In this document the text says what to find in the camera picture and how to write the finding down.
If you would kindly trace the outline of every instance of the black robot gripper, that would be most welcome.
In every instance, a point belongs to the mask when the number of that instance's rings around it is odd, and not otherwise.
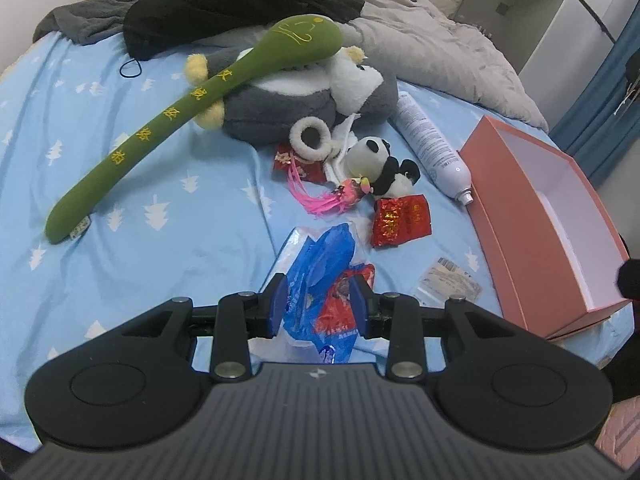
[[[421,308],[355,276],[350,298],[360,335],[389,340],[384,376],[252,373],[248,339],[275,336],[286,309],[282,274],[217,306],[173,298],[62,354],[27,384],[46,444],[15,479],[622,477],[591,445],[612,399],[593,365],[462,297]],[[207,373],[191,368],[198,336],[213,336]],[[425,337],[441,339],[444,370],[429,371]]]

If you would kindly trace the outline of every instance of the cardboard box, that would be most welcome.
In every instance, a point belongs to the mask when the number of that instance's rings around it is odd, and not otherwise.
[[[622,240],[570,156],[487,116],[460,155],[504,319],[552,339],[629,303],[616,287],[628,258]]]

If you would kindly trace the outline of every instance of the yellow embroidered text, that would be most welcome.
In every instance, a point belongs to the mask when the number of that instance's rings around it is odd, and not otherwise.
[[[148,126],[145,126],[138,133],[136,133],[136,137],[140,140],[149,140],[149,137],[151,137],[151,130]]]
[[[196,101],[202,99],[205,95],[207,95],[207,91],[204,88],[196,88],[193,92],[191,92],[192,96],[196,98]]]
[[[124,162],[124,152],[122,150],[118,150],[117,152],[111,153],[111,160],[115,162],[116,166]]]
[[[222,78],[222,81],[226,81],[226,78],[233,74],[234,73],[231,72],[231,70],[229,70],[228,68],[225,68],[222,72],[217,73],[216,77],[220,77]]]
[[[180,113],[180,110],[177,110],[174,107],[171,108],[167,108],[164,112],[162,112],[162,114],[167,117],[170,121],[173,121],[178,114]]]

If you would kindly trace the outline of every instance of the red packet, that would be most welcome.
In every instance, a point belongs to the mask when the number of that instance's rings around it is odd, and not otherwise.
[[[349,278],[355,274],[362,274],[369,286],[373,287],[375,273],[375,267],[371,264],[363,266],[360,270],[345,270],[329,289],[314,323],[314,332],[331,336],[355,330],[356,321],[353,319],[349,302]]]
[[[313,182],[314,184],[325,184],[326,177],[322,169],[321,162],[312,162],[294,155],[291,145],[288,142],[281,142],[276,149],[276,155],[273,161],[273,169],[276,171],[289,171],[291,156],[296,157],[296,167],[300,180]]]
[[[431,215],[424,195],[380,198],[376,202],[371,245],[398,246],[431,234]]]

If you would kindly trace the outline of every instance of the barcode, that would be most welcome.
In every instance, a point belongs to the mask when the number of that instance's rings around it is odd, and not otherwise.
[[[451,272],[456,272],[458,270],[458,266],[450,260],[446,258],[440,258],[438,263],[443,266],[445,269],[450,270]]]

